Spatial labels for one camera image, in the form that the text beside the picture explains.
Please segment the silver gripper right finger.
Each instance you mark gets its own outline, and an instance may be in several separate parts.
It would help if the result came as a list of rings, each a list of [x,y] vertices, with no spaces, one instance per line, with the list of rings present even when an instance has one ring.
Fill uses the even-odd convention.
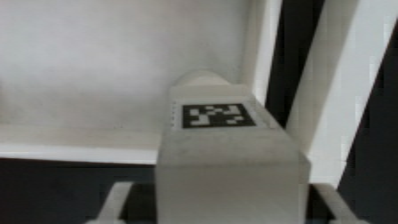
[[[357,218],[333,187],[323,183],[309,188],[305,224],[369,224]]]

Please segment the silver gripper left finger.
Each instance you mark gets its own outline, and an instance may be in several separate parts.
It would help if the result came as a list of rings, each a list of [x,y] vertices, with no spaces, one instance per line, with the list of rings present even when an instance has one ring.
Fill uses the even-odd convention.
[[[94,224],[156,224],[152,184],[117,182],[111,185]]]

